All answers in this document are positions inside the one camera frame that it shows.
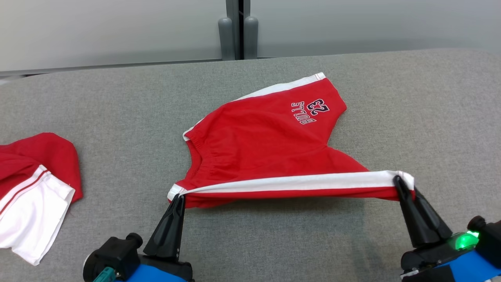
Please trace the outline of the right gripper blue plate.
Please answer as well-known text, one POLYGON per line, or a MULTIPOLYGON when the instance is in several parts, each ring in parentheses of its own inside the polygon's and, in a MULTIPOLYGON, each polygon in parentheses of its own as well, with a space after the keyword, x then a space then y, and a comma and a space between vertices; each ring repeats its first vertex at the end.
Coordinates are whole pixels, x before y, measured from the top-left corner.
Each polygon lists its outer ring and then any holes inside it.
POLYGON ((393 178, 412 251, 401 259, 403 282, 490 282, 500 276, 500 231, 453 234, 431 203, 393 178))

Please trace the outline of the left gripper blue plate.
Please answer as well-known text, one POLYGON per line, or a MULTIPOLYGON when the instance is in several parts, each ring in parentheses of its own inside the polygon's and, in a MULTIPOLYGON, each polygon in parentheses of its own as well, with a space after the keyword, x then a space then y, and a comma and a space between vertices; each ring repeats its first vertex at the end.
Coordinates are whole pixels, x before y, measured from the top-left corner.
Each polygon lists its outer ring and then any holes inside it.
POLYGON ((128 282, 194 282, 193 267, 179 262, 186 197, 175 195, 140 255, 140 265, 128 282), (175 258, 168 261, 159 258, 175 258))

